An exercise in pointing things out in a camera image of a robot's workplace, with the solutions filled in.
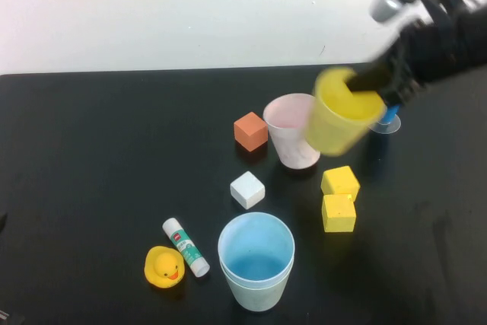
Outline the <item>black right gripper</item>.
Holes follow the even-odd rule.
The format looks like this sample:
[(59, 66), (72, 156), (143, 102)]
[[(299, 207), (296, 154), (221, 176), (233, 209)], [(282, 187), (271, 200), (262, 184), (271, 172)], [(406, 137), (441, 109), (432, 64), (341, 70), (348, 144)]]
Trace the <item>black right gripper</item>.
[(403, 105), (415, 94), (412, 49), (430, 26), (426, 22), (408, 23), (376, 62), (347, 78), (347, 88), (351, 92), (377, 92), (387, 107)]

